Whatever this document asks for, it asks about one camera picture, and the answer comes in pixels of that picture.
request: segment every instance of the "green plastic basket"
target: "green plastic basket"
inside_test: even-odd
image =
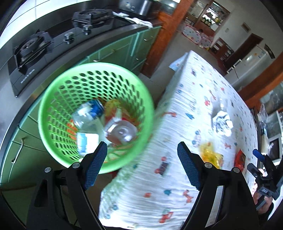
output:
[[[109,63],[89,63],[73,67],[58,76],[45,91],[38,127],[44,146],[65,167],[78,162],[76,130],[71,114],[93,98],[118,99],[139,121],[137,139],[126,146],[109,149],[100,170],[115,171],[133,160],[147,144],[153,126],[152,97],[141,80],[129,70]]]

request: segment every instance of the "human hand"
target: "human hand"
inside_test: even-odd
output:
[[[254,204],[256,205],[258,203],[258,200],[259,198],[261,197],[261,194],[258,193],[258,192],[255,192],[254,195],[253,195],[253,200],[254,200]],[[265,200],[265,204],[258,210],[258,214],[264,214],[268,211],[271,203],[272,203],[272,200],[273,198],[272,197],[264,197],[264,200]]]

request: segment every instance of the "black glass stovetop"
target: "black glass stovetop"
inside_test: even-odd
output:
[[[17,97],[46,65],[60,55],[92,37],[130,24],[123,18],[113,16],[105,17],[104,20],[92,24],[76,22],[70,18],[45,30],[53,39],[50,44],[51,52],[40,57],[33,66],[26,68],[24,72],[17,68],[14,57],[8,60],[9,77],[15,96]],[[66,34],[72,34],[70,42],[66,42]]]

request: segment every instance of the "red packet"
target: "red packet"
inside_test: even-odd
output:
[[[239,152],[236,154],[234,167],[239,168],[242,172],[245,168],[245,162],[246,162],[246,156],[240,149]]]

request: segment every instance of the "gas stove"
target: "gas stove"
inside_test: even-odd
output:
[[[114,17],[111,10],[92,9],[75,12],[73,17],[46,31],[37,31],[13,49],[8,60],[15,97],[37,74],[56,58],[82,42],[131,23]]]

